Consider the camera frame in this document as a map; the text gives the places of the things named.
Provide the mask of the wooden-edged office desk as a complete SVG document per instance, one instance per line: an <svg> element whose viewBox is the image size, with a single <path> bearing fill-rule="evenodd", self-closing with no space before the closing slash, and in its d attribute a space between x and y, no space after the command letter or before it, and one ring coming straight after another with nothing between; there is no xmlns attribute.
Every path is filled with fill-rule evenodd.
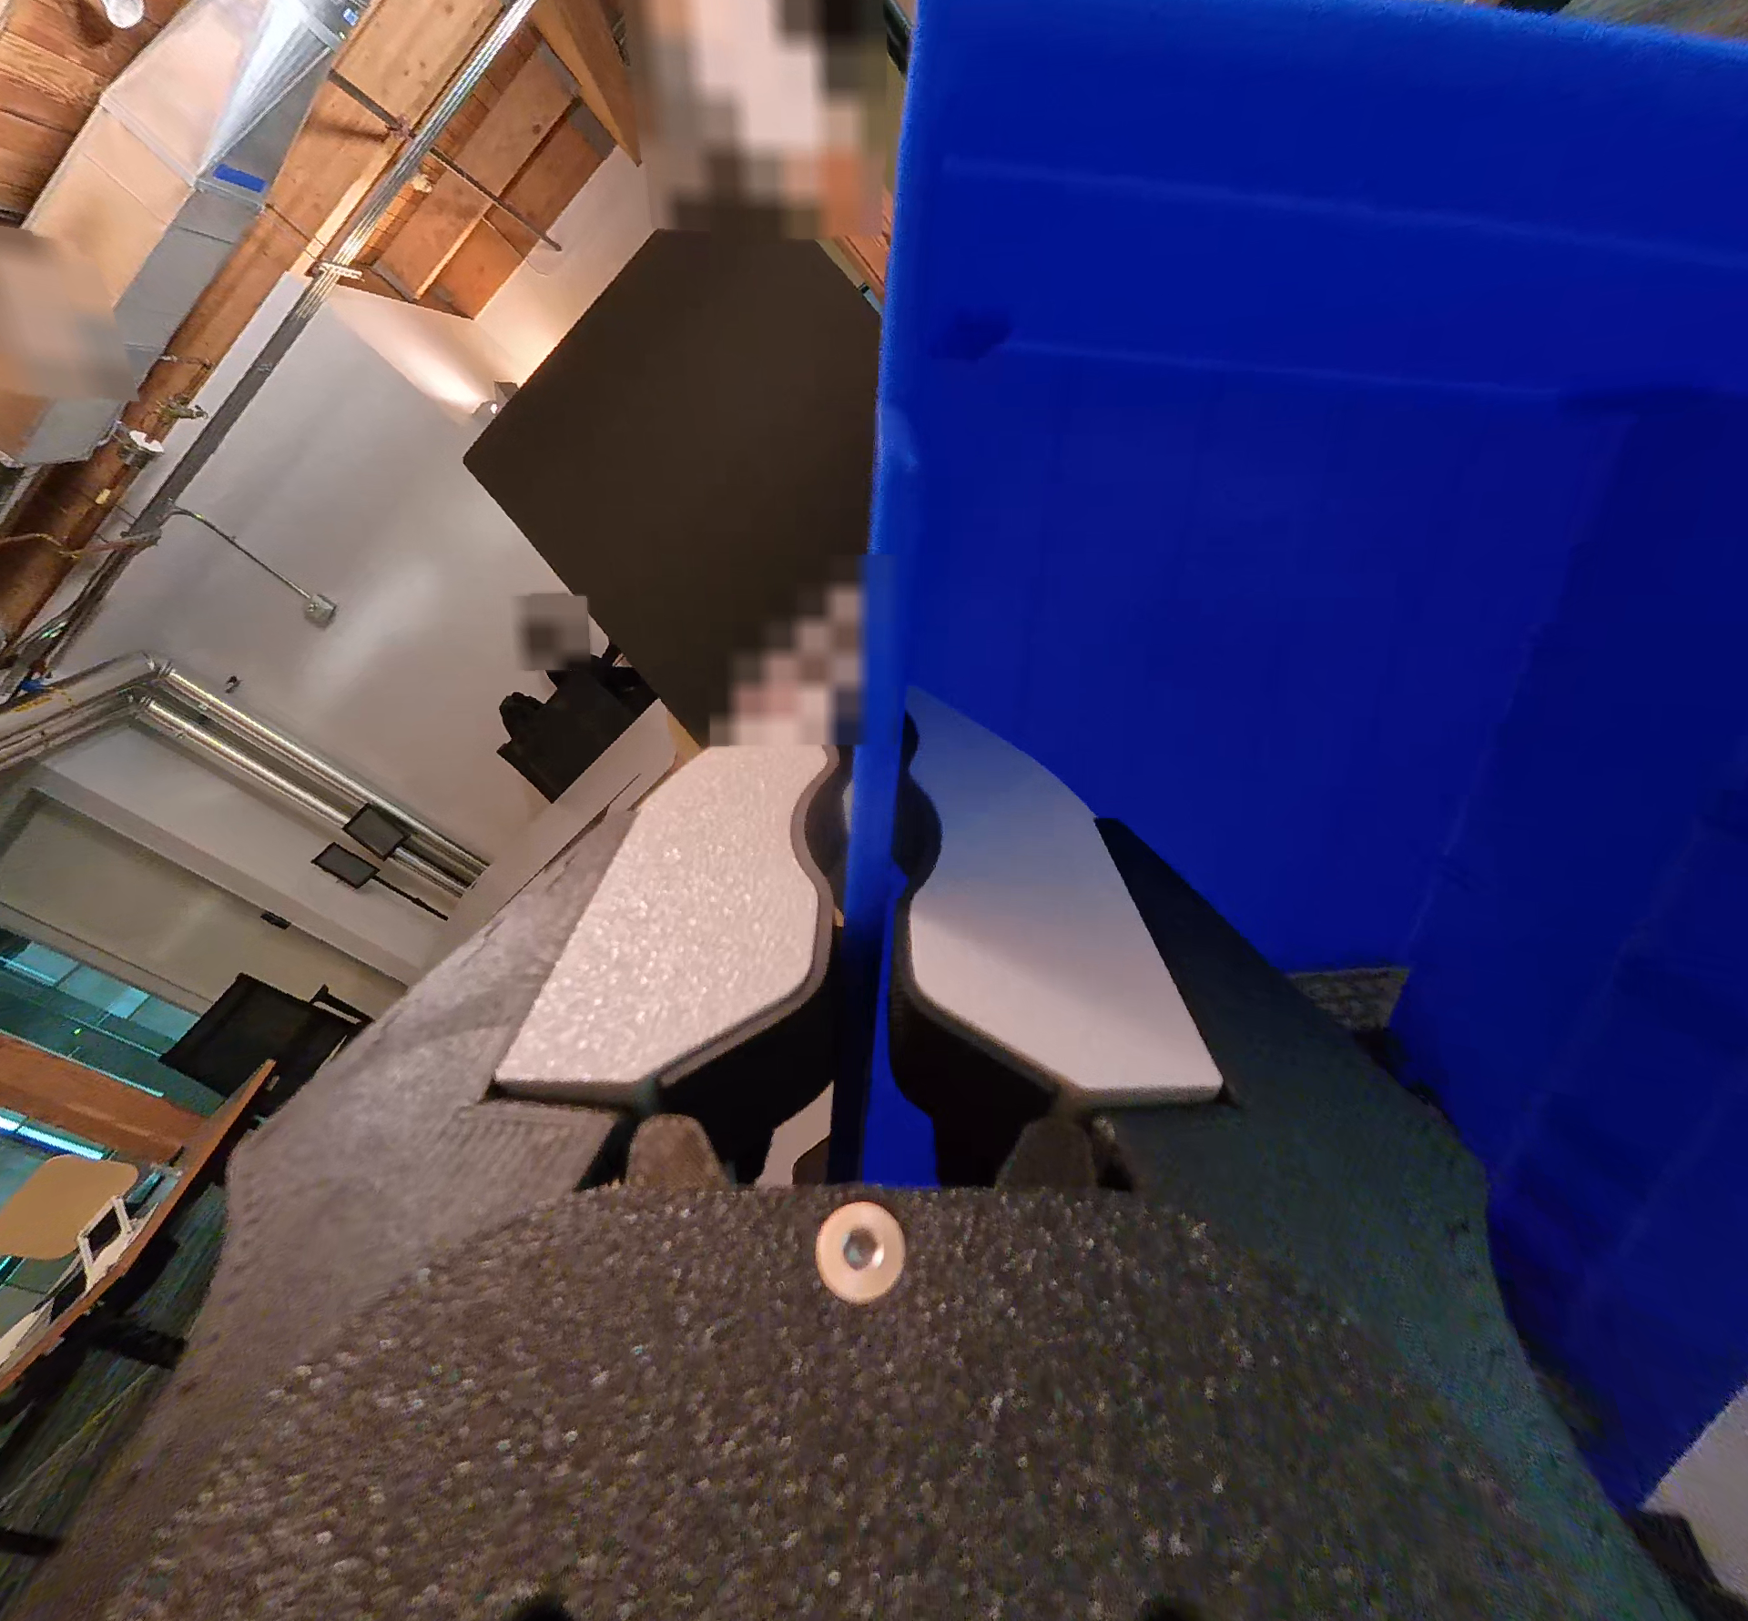
<svg viewBox="0 0 1748 1621"><path fill-rule="evenodd" d="M193 1196L204 1192L230 1158L260 1097L275 1085L278 1065L262 1063L254 1074L204 1119L178 1158L161 1168L166 1181L146 1199L140 1220L129 1216L123 1196L114 1196L84 1227L75 1242L73 1265L56 1287L4 1332L2 1392L11 1392L39 1362L73 1339L73 1332L94 1321L122 1283L140 1270L172 1233L172 1226Z"/></svg>

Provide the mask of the metal wall conduit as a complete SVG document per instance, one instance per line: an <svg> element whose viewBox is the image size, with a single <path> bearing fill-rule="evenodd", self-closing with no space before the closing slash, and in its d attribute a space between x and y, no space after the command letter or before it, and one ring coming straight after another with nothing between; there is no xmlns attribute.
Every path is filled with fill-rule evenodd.
<svg viewBox="0 0 1748 1621"><path fill-rule="evenodd" d="M245 540L239 540L234 533L230 533L228 529L224 529L222 525L208 518L206 514L194 512L181 505L174 505L168 516L165 518L165 523L170 523L170 521L196 523L202 529L206 529L208 535L215 536L219 542L222 542L232 551L241 555L250 566L264 572L267 578L275 581L275 585L282 587L284 591L288 591L299 600L303 607L303 617L307 619L310 626L331 628L335 624L338 617L338 606L335 604L335 600L327 598L325 594L318 591L310 591L303 587L293 578L280 572L273 563L269 563L267 559L258 555L254 549L250 549L250 546Z"/></svg>

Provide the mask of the blue plastic bin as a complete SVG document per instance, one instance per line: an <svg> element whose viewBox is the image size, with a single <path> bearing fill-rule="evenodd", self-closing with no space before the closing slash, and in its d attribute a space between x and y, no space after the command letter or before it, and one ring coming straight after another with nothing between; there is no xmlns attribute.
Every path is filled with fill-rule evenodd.
<svg viewBox="0 0 1748 1621"><path fill-rule="evenodd" d="M915 686L1412 1084L1644 1506L1744 1392L1744 42L915 0L867 712Z"/></svg>

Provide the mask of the silver ceiling pipes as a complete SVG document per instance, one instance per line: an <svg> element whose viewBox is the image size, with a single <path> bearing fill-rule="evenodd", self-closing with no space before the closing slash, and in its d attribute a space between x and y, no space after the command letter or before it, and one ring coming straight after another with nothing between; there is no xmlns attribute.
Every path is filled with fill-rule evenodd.
<svg viewBox="0 0 1748 1621"><path fill-rule="evenodd" d="M452 899L473 889L488 871L482 858L405 805L146 652L116 656L66 678L25 684L4 705L2 766L13 772L125 727L146 729L353 845L359 839L348 824L366 811L379 815L394 845L385 858L407 865Z"/></svg>

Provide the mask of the black bag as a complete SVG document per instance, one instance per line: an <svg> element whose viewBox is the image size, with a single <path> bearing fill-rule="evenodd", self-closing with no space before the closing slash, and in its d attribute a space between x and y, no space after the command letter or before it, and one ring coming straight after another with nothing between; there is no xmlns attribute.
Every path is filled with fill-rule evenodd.
<svg viewBox="0 0 1748 1621"><path fill-rule="evenodd" d="M645 678L615 650L549 673L547 699L514 691L499 705L508 742L497 753L547 802L557 802L656 705Z"/></svg>

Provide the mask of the black square panel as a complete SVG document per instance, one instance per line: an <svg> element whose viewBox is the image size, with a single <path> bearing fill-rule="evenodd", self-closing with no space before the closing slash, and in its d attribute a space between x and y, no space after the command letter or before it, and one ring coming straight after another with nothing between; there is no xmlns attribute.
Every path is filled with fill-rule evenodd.
<svg viewBox="0 0 1748 1621"><path fill-rule="evenodd" d="M880 344L820 243L659 232L463 460L695 740L857 574Z"/></svg>

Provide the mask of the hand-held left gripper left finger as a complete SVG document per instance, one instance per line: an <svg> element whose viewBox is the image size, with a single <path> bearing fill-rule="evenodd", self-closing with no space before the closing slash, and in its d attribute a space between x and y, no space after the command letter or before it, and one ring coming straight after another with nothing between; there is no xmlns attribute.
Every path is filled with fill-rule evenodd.
<svg viewBox="0 0 1748 1621"><path fill-rule="evenodd" d="M835 1078L841 794L824 746L702 751L633 817L495 1069L495 1093L693 1119L740 1183Z"/></svg>

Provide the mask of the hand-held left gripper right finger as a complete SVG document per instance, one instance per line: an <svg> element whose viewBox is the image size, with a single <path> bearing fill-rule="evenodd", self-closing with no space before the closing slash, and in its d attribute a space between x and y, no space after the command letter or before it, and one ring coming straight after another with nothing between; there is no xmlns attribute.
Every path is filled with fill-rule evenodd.
<svg viewBox="0 0 1748 1621"><path fill-rule="evenodd" d="M994 1183L1042 1117L1199 1108L1225 1082L1087 803L906 693L889 1069L941 1183Z"/></svg>

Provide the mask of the tan chair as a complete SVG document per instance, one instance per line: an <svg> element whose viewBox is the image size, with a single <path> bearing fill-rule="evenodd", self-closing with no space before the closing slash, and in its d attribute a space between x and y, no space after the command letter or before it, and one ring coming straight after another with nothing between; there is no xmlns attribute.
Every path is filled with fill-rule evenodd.
<svg viewBox="0 0 1748 1621"><path fill-rule="evenodd" d="M135 1166L120 1160L49 1158L2 1205L2 1257L64 1261L77 1252L88 1226L125 1198L138 1177Z"/></svg>

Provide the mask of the silver air duct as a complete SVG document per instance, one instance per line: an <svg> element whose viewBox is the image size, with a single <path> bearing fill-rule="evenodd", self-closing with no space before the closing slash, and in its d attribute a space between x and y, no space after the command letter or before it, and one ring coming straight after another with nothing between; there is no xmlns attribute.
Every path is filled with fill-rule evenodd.
<svg viewBox="0 0 1748 1621"><path fill-rule="evenodd" d="M187 0L99 96L23 219L99 357L4 383L4 475L95 452L230 264L376 0Z"/></svg>

